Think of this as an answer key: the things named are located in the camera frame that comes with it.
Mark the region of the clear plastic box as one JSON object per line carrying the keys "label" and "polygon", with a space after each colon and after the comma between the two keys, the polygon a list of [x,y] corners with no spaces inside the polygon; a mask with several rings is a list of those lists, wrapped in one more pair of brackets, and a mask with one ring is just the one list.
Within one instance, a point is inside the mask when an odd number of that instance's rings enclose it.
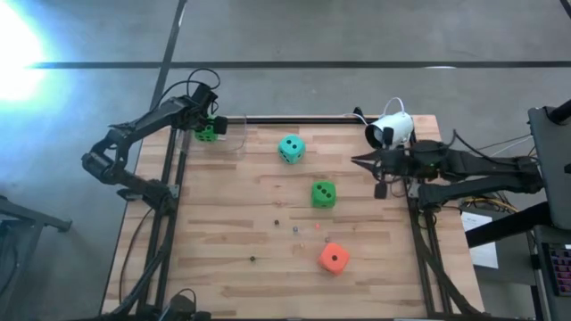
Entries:
{"label": "clear plastic box", "polygon": [[190,154],[222,154],[234,153],[243,149],[247,137],[247,117],[227,117],[228,130],[225,135],[219,135],[215,142],[200,142],[194,138],[193,130],[179,131],[176,135],[175,146]]}

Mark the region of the black cart leg bar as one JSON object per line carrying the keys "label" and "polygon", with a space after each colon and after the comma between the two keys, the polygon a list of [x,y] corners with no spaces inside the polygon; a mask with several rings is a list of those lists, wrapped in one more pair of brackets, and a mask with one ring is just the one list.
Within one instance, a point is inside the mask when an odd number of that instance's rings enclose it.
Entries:
{"label": "black cart leg bar", "polygon": [[535,226],[550,226],[550,205],[541,202],[505,218],[470,229],[466,232],[469,248],[494,243],[512,235],[525,233]]}

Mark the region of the backlit keyboard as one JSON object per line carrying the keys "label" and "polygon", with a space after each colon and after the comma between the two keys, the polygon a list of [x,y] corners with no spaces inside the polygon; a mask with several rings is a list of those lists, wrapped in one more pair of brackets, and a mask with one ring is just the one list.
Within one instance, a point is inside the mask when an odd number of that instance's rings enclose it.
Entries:
{"label": "backlit keyboard", "polygon": [[555,294],[571,297],[571,249],[562,244],[548,243],[547,256]]}

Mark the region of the dark grey equipment cart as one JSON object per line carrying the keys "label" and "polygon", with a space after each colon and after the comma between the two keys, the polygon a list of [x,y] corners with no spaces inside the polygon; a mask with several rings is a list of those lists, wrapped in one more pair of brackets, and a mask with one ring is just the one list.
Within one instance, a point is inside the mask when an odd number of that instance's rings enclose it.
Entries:
{"label": "dark grey equipment cart", "polygon": [[552,224],[571,230],[571,99],[527,114]]}

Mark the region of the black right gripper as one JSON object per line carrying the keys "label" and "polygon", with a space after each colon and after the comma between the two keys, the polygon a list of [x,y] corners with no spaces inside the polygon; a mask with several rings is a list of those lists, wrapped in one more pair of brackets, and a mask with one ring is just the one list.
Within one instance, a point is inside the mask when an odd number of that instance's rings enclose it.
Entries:
{"label": "black right gripper", "polygon": [[383,200],[387,196],[389,183],[386,181],[386,176],[403,175],[406,169],[406,153],[402,144],[392,150],[390,148],[377,149],[367,154],[353,156],[351,161],[356,161],[358,166],[374,173],[377,180],[374,197],[378,200]]}

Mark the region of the black aluminium table frame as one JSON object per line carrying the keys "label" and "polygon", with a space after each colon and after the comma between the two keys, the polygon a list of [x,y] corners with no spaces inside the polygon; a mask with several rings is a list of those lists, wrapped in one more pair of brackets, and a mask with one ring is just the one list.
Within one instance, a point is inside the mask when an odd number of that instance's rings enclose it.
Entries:
{"label": "black aluminium table frame", "polygon": [[[376,199],[373,177],[351,163],[368,151],[363,131],[341,116],[247,118],[239,152],[174,159],[184,173],[170,177],[180,204],[166,295],[190,288],[216,318],[424,317],[402,189]],[[306,145],[295,164],[277,152],[289,135]],[[318,181],[335,184],[333,208],[311,206]],[[318,264],[326,237],[350,254],[337,276]]]}

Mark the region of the large green foam die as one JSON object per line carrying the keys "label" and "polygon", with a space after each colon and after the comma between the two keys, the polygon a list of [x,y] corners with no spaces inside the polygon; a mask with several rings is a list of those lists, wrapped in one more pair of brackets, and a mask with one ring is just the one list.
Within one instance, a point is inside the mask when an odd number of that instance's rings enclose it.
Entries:
{"label": "large green foam die", "polygon": [[214,131],[214,118],[209,117],[206,126],[199,131],[194,132],[194,138],[200,142],[215,142],[218,140],[218,134]]}
{"label": "large green foam die", "polygon": [[332,181],[314,182],[311,187],[311,206],[319,209],[330,209],[336,203],[336,188]]}

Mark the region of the grey metal stand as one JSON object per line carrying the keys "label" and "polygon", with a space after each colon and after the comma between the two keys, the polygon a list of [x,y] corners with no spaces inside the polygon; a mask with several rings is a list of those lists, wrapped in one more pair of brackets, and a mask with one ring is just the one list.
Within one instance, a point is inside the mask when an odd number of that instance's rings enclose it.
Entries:
{"label": "grey metal stand", "polygon": [[45,227],[70,230],[63,220],[9,201],[0,195],[0,320],[3,319],[19,279],[32,261]]}

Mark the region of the large teal foam die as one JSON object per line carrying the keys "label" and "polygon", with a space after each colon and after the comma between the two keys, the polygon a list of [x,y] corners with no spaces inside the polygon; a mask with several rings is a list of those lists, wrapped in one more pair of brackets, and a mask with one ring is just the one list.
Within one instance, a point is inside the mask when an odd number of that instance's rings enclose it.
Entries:
{"label": "large teal foam die", "polygon": [[296,135],[284,137],[277,145],[278,155],[287,164],[299,162],[305,154],[305,150],[304,141]]}

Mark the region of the white paper sheet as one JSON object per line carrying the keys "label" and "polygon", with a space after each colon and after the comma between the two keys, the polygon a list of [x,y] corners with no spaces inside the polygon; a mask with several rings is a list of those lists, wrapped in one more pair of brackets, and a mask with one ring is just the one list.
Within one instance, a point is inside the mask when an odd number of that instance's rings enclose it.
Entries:
{"label": "white paper sheet", "polygon": [[[472,229],[491,223],[492,218],[463,211],[461,213],[462,225],[464,231],[467,233]],[[487,243],[469,249],[472,263],[475,266],[483,268],[499,268],[496,243]]]}

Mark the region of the large orange foam die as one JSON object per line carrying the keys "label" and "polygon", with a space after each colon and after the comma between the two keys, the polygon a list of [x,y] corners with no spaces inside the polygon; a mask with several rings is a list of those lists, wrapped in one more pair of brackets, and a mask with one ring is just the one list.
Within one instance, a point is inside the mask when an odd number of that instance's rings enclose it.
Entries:
{"label": "large orange foam die", "polygon": [[344,272],[350,260],[349,252],[337,243],[328,243],[318,257],[318,264],[333,275]]}

